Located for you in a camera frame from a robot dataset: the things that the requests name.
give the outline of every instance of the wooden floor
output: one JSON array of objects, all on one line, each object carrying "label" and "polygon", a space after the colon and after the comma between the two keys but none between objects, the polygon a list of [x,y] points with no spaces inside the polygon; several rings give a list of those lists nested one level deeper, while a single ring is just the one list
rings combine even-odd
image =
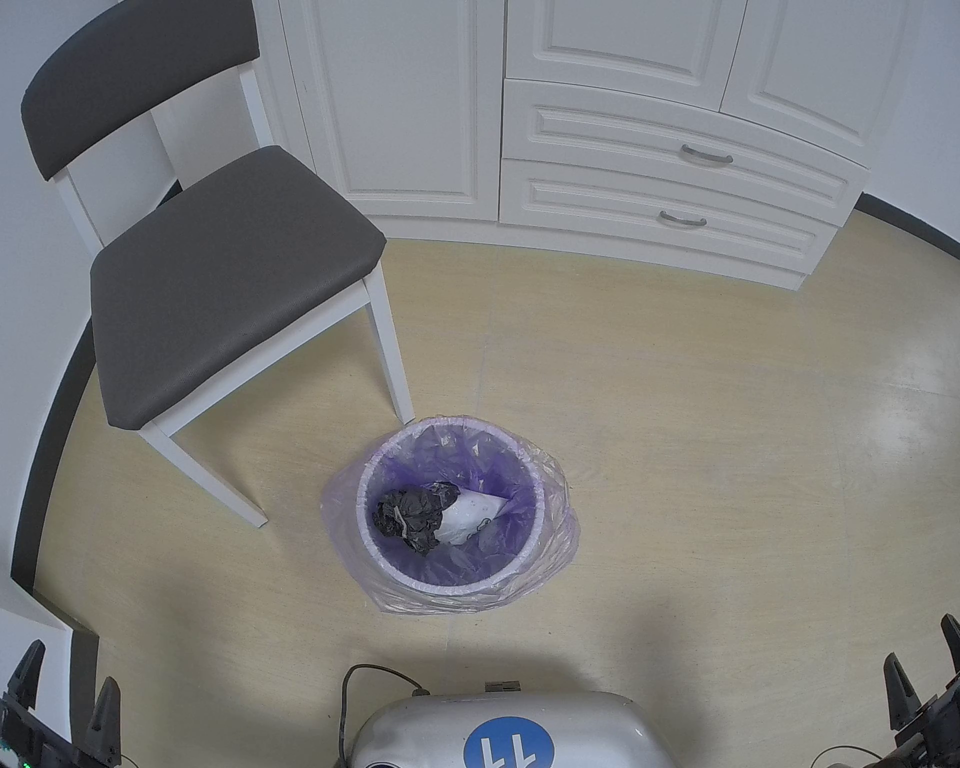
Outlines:
[{"label": "wooden floor", "polygon": [[[141,768],[332,765],[358,661],[434,692],[615,691],[687,768],[888,751],[892,650],[922,700],[942,690],[960,262],[854,213],[798,293],[444,243],[392,242],[384,269],[418,414],[473,414],[556,456],[576,562],[474,616],[365,599],[318,515],[331,474],[397,428],[362,313],[182,433],[267,511],[261,530],[107,427],[94,376],[37,585],[100,635]],[[351,690],[350,732],[409,692],[373,672]]]}]

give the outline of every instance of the gray chair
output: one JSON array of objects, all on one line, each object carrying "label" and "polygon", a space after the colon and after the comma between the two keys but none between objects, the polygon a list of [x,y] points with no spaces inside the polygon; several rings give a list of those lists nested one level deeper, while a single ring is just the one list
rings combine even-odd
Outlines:
[{"label": "gray chair", "polygon": [[[245,381],[366,307],[399,419],[413,419],[380,268],[384,236],[273,145],[251,62],[251,0],[123,0],[70,37],[23,97],[37,168],[94,256],[93,340],[113,426],[138,432],[234,512],[248,498],[172,435]],[[237,67],[260,149],[104,246],[68,164],[171,96]]]}]

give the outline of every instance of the gray seat cushion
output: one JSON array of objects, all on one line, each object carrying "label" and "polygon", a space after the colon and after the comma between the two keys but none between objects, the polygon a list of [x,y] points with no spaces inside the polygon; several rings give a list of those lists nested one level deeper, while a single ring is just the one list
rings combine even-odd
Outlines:
[{"label": "gray seat cushion", "polygon": [[107,419],[139,429],[376,266],[386,240],[279,147],[233,161],[90,269]]}]

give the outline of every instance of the trash bag liner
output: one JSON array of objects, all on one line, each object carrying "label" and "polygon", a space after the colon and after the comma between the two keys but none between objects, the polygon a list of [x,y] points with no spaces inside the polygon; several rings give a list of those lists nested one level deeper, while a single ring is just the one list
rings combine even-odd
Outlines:
[{"label": "trash bag liner", "polygon": [[[463,544],[422,555],[372,523],[377,501],[436,481],[506,498]],[[350,575],[387,612],[475,612],[516,600],[573,560],[579,526],[548,454],[470,417],[434,417],[381,439],[324,489],[324,523]]]}]

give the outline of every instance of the drawer handle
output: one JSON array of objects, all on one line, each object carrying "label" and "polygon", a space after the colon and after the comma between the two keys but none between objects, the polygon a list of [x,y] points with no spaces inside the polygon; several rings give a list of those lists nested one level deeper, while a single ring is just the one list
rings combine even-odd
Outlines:
[{"label": "drawer handle", "polygon": [[671,216],[665,210],[660,212],[660,217],[668,222],[673,222],[674,224],[684,224],[688,227],[705,227],[707,225],[707,219],[678,219],[676,216]]},{"label": "drawer handle", "polygon": [[709,160],[710,162],[722,162],[724,164],[729,164],[733,162],[733,155],[711,155],[709,152],[701,152],[700,150],[695,150],[693,147],[688,144],[684,144],[680,148],[681,152],[686,152],[688,155],[693,155],[698,157],[701,160]]}]

